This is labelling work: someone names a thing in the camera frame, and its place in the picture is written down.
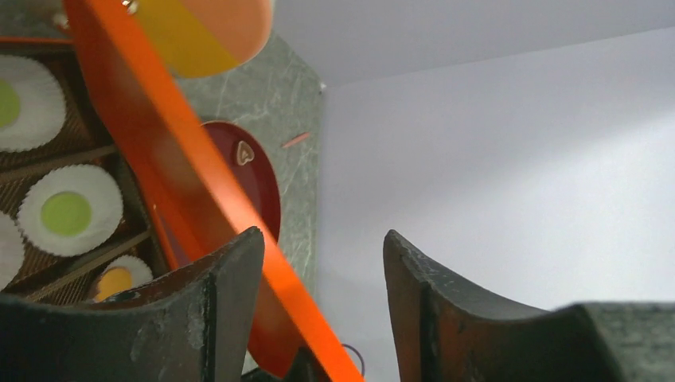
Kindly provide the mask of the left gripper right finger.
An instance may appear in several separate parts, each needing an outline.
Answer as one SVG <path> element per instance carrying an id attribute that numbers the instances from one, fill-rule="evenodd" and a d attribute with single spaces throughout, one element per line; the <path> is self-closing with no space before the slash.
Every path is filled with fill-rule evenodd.
<path id="1" fill-rule="evenodd" d="M 582 302 L 547 311 L 495 294 L 396 231 L 384 274 L 403 381 L 671 381 L 674 305 Z"/>

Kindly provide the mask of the dark red round plate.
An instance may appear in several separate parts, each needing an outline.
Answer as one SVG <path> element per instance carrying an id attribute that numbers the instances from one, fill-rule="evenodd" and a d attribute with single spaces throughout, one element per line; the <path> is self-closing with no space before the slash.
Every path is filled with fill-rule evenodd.
<path id="1" fill-rule="evenodd" d="M 275 240 L 279 239 L 282 222 L 281 196 L 275 171 L 259 142 L 235 123 L 222 120 L 202 124 L 233 172 L 248 199 L 267 225 Z M 246 166 L 236 164 L 237 143 L 244 140 L 254 149 L 256 158 Z"/>

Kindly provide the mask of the orange box lid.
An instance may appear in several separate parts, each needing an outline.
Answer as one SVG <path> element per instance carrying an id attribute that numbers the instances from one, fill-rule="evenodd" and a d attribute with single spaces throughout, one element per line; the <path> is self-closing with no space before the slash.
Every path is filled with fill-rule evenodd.
<path id="1" fill-rule="evenodd" d="M 216 371 L 226 370 L 242 308 L 238 334 L 264 370 L 286 375 L 304 349 L 323 379 L 361 380 L 139 23 L 115 1 L 67 1 L 64 10 L 92 103 L 185 253 L 197 260 L 231 239 L 246 244 L 228 254 L 237 268 L 210 281 Z"/>

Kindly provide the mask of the orange cookie box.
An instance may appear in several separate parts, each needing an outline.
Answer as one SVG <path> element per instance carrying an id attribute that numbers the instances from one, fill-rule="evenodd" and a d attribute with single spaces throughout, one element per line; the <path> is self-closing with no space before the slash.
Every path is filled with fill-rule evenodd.
<path id="1" fill-rule="evenodd" d="M 1 41 L 1 291 L 69 306 L 170 271 L 64 41 Z"/>

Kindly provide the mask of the green round cookie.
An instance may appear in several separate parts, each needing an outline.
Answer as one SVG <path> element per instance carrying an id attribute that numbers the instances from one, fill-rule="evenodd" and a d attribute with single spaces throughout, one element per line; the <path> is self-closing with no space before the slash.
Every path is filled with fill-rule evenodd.
<path id="1" fill-rule="evenodd" d="M 77 236 L 92 222 L 92 207 L 79 193 L 65 191 L 53 194 L 41 206 L 41 223 L 58 236 Z"/>
<path id="2" fill-rule="evenodd" d="M 11 83 L 1 79 L 1 128 L 12 125 L 21 113 L 19 94 Z"/>

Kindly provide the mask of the orange chip cookie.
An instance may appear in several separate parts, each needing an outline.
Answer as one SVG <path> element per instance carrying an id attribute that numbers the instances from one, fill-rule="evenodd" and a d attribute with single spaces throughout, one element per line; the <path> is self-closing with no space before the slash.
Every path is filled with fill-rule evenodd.
<path id="1" fill-rule="evenodd" d="M 114 294 L 131 289 L 132 282 L 131 272 L 127 268 L 112 267 L 99 277 L 93 299 L 102 302 Z"/>

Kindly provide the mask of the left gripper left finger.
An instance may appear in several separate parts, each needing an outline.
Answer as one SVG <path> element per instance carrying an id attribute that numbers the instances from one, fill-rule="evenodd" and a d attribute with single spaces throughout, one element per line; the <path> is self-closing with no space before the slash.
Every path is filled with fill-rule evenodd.
<path id="1" fill-rule="evenodd" d="M 4 381 L 238 381 L 261 280 L 251 227 L 198 261 L 100 303 L 1 297 Z"/>

